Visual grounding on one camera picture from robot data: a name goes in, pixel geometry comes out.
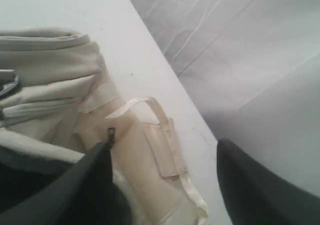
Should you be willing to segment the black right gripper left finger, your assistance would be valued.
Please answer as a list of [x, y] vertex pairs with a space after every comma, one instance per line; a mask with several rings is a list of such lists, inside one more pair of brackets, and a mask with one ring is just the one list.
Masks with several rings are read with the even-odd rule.
[[128, 225], [130, 205], [114, 183], [111, 144], [79, 161], [0, 150], [3, 225]]

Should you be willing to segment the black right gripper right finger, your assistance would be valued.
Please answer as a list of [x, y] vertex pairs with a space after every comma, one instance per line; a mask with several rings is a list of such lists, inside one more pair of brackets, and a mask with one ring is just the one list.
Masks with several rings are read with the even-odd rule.
[[216, 148], [219, 188], [234, 225], [318, 225], [320, 199], [272, 173], [229, 139]]

